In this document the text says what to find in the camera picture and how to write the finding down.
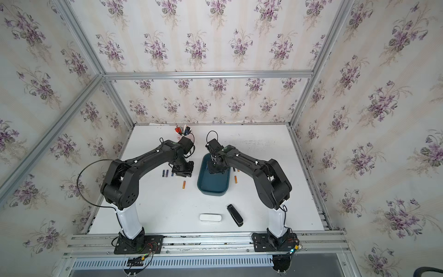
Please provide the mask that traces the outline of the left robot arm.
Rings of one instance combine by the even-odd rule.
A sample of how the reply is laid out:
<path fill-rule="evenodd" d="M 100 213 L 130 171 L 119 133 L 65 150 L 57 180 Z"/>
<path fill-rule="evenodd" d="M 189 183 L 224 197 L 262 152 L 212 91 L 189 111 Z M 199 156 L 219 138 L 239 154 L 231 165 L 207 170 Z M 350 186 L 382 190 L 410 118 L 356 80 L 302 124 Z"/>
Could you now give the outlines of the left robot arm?
<path fill-rule="evenodd" d="M 100 192 L 114 209 L 120 224 L 120 234 L 130 241 L 144 235 L 144 228 L 140 223 L 136 204 L 138 197 L 148 198 L 147 188 L 151 188 L 148 177 L 152 171 L 163 165 L 170 165 L 174 175 L 191 177 L 194 162 L 188 156 L 194 150 L 195 143 L 187 137 L 181 137 L 178 142 L 162 140 L 160 144 L 135 158 L 111 161 Z"/>

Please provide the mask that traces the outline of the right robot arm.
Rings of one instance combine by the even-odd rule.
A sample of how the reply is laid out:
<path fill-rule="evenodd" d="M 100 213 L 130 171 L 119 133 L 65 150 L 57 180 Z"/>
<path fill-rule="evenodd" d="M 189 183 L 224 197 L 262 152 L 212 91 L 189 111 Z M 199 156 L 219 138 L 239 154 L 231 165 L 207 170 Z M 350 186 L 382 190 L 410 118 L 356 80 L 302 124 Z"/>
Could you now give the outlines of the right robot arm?
<path fill-rule="evenodd" d="M 274 240 L 287 240 L 290 229 L 286 227 L 282 205 L 290 198 L 293 187 L 278 161 L 256 159 L 232 145 L 222 146 L 217 139 L 207 142 L 206 148 L 211 155 L 211 174 L 236 168 L 253 179 L 259 199 L 269 208 L 268 235 Z"/>

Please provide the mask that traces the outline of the teal plastic storage box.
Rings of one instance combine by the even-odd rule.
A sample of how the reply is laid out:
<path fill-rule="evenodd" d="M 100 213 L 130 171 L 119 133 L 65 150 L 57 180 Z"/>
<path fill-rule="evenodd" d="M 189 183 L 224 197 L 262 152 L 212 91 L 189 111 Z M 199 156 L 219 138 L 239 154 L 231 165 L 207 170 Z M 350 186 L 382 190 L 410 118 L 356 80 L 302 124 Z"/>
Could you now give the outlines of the teal plastic storage box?
<path fill-rule="evenodd" d="M 211 174 L 208 163 L 211 162 L 211 155 L 203 157 L 198 175 L 197 187 L 201 193 L 209 196 L 223 196 L 229 187 L 230 172 Z"/>

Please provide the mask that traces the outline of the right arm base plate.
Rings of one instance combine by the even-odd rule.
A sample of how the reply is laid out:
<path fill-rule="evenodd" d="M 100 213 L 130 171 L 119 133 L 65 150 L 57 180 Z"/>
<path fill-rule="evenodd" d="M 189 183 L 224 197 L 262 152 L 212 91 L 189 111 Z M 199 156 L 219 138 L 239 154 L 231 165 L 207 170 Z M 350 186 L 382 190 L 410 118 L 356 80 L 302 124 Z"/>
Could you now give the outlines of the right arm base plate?
<path fill-rule="evenodd" d="M 271 232 L 253 233 L 251 240 L 255 252 L 294 253 L 300 248 L 298 237 L 289 230 L 279 238 Z"/>

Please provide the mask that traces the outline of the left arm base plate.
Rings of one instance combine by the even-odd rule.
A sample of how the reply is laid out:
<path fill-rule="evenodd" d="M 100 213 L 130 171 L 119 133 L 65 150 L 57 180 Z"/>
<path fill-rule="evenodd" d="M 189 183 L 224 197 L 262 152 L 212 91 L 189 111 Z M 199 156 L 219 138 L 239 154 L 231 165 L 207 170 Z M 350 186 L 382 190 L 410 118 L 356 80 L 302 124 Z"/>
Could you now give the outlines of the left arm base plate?
<path fill-rule="evenodd" d="M 117 243 L 114 247 L 115 255 L 146 254 L 153 251 L 154 254 L 160 254 L 163 245 L 163 235 L 139 235 L 130 240 L 124 235 L 119 234 Z"/>

